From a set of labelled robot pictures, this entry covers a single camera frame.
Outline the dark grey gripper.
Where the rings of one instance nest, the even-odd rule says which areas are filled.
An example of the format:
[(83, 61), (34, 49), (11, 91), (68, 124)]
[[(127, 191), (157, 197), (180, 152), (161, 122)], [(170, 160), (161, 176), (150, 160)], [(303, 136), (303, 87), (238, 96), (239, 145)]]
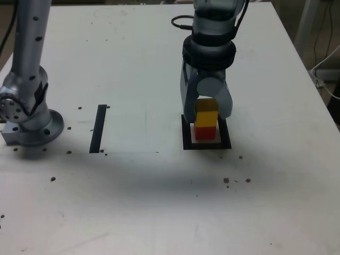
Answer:
[(196, 120), (196, 99), (200, 96), (213, 98), (218, 105), (221, 118), (231, 116), (233, 100), (226, 83), (226, 70), (207, 71), (182, 65), (180, 92), (183, 114), (187, 123)]

